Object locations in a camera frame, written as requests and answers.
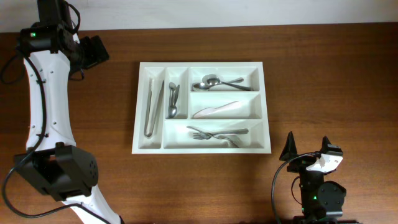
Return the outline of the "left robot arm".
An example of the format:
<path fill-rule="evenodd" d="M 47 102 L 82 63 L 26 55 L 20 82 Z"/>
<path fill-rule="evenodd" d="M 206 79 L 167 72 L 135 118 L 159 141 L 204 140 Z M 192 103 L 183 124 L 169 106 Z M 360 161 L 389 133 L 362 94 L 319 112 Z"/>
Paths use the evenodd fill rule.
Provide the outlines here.
<path fill-rule="evenodd" d="M 27 152 L 14 170 L 42 195 L 62 202 L 84 223 L 121 223 L 98 187 L 94 155 L 76 146 L 70 125 L 68 81 L 109 59 L 101 39 L 79 37 L 75 8 L 66 1 L 39 1 L 39 21 L 22 29 L 17 51 L 29 77 Z"/>

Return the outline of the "pink plastic knife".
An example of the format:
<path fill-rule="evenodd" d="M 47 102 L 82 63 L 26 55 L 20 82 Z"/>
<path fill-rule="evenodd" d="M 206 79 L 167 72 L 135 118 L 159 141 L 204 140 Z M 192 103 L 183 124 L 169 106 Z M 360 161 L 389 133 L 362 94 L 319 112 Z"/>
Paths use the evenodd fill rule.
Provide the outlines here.
<path fill-rule="evenodd" d="M 193 118 L 202 118 L 202 117 L 210 115 L 210 114 L 215 114 L 218 112 L 228 111 L 228 110 L 235 110 L 240 107 L 242 107 L 242 103 L 240 101 L 233 101 L 231 103 L 225 104 L 223 106 L 219 106 L 217 108 L 209 107 L 209 108 L 202 109 L 202 110 L 196 112 L 193 115 Z"/>

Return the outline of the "steel fork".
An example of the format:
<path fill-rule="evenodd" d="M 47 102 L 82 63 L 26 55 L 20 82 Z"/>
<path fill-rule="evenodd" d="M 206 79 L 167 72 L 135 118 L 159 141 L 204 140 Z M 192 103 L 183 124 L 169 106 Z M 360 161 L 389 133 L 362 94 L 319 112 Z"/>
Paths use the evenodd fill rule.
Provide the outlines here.
<path fill-rule="evenodd" d="M 209 140 L 210 138 L 223 139 L 224 136 L 247 134 L 249 132 L 248 129 L 236 129 L 236 130 L 221 131 L 221 132 L 215 132 L 215 133 L 203 132 L 203 131 L 199 131 L 198 129 L 193 129 L 193 130 L 197 131 L 197 132 L 193 133 L 192 137 L 193 137 L 193 139 L 197 139 L 197 140 Z"/>
<path fill-rule="evenodd" d="M 209 140 L 211 138 L 215 138 L 220 140 L 223 143 L 226 143 L 229 147 L 240 148 L 242 145 L 242 140 L 235 135 L 216 135 L 201 131 L 192 126 L 187 126 L 188 129 L 194 130 L 195 132 L 192 134 L 193 139 L 197 140 Z"/>

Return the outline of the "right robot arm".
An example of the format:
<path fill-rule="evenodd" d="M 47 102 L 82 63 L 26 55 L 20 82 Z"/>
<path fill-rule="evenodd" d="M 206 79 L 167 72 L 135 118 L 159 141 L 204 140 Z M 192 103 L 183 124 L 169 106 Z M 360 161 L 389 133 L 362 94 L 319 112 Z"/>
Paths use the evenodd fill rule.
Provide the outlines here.
<path fill-rule="evenodd" d="M 293 217 L 292 223 L 336 223 L 343 216 L 346 189 L 325 180 L 343 160 L 339 146 L 325 136 L 319 151 L 299 154 L 293 132 L 289 132 L 279 160 L 285 162 L 287 172 L 298 174 L 302 215 Z"/>

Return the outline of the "small steel teaspoon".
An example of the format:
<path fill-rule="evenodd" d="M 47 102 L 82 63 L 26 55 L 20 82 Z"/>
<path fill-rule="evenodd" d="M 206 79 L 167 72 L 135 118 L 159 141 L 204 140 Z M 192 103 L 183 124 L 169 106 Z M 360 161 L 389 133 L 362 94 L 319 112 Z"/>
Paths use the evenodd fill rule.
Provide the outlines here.
<path fill-rule="evenodd" d="M 177 106 L 173 105 L 172 103 L 172 97 L 173 97 L 173 88 L 176 86 L 175 83 L 170 82 L 169 83 L 169 89 L 170 89 L 170 97 L 169 97 L 169 108 L 168 108 L 168 113 L 169 113 L 169 118 L 173 118 L 177 114 Z"/>
<path fill-rule="evenodd" d="M 172 103 L 173 103 L 173 105 L 176 105 L 176 104 L 177 104 L 179 90 L 180 90 L 180 85 L 177 85 L 177 86 L 175 86 L 175 87 L 173 88 L 173 97 L 172 97 Z"/>

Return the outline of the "large steel spoon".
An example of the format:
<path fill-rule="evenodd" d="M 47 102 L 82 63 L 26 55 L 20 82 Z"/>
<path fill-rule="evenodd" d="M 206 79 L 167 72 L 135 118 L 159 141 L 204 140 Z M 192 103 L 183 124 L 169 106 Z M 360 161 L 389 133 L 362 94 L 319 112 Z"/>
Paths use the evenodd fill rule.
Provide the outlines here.
<path fill-rule="evenodd" d="M 231 81 L 228 81 L 228 82 L 223 82 L 215 74 L 208 74 L 208 75 L 205 75 L 202 78 L 202 82 L 207 84 L 208 86 L 227 85 L 227 86 L 230 86 L 230 87 L 233 87 L 233 88 L 237 88 L 239 90 L 253 91 L 253 89 L 251 87 L 241 86 L 241 85 L 237 85 L 236 84 L 236 83 L 242 82 L 243 80 L 244 80 L 243 78 L 237 78 L 235 80 L 231 80 Z"/>
<path fill-rule="evenodd" d="M 241 83 L 244 81 L 244 78 L 237 78 L 235 80 L 229 81 L 229 83 Z M 192 85 L 192 91 L 208 91 L 211 88 L 211 86 L 200 82 L 200 83 L 194 83 Z"/>

